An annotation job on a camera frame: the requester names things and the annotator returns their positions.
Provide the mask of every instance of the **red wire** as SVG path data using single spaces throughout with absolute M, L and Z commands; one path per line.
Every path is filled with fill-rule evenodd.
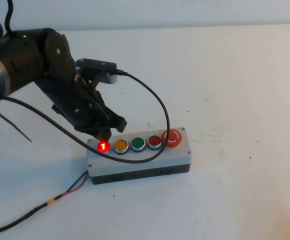
M 84 183 L 86 182 L 86 180 L 88 178 L 89 178 L 89 173 L 86 173 L 84 180 L 81 182 L 81 184 L 78 187 L 74 188 L 73 190 L 62 193 L 61 196 L 65 196 L 66 194 L 70 194 L 70 193 L 75 192 L 76 190 L 80 189 L 84 185 Z

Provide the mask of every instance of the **yellow button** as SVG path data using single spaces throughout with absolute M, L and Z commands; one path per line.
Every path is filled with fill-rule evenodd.
M 129 144 L 127 141 L 125 140 L 118 140 L 116 143 L 115 143 L 115 152 L 117 154 L 125 154 L 128 152 L 129 150 Z

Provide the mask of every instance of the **robotic arm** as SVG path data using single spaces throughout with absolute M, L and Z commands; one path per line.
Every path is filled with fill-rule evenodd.
M 52 109 L 76 131 L 108 141 L 111 128 L 123 132 L 126 120 L 110 110 L 99 82 L 116 82 L 112 62 L 75 62 L 66 37 L 51 28 L 18 30 L 0 40 L 0 99 L 31 82 L 53 102 Z

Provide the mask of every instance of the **control box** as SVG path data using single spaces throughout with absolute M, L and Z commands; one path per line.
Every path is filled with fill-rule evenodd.
M 126 160 L 143 160 L 155 155 L 166 141 L 167 131 L 153 130 L 112 136 L 108 142 L 96 138 L 87 144 L 99 152 Z M 107 159 L 87 150 L 87 169 L 94 184 L 186 173 L 192 152 L 183 127 L 170 130 L 165 150 L 145 163 L 124 163 Z

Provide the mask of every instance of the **emergency stop button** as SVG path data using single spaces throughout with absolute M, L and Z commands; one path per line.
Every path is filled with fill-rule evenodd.
M 167 130 L 164 131 L 161 136 L 161 140 L 163 143 L 166 142 L 166 135 L 167 135 Z M 179 131 L 175 129 L 169 130 L 169 139 L 167 142 L 167 147 L 175 148 L 181 143 L 181 141 L 182 141 L 182 134 Z

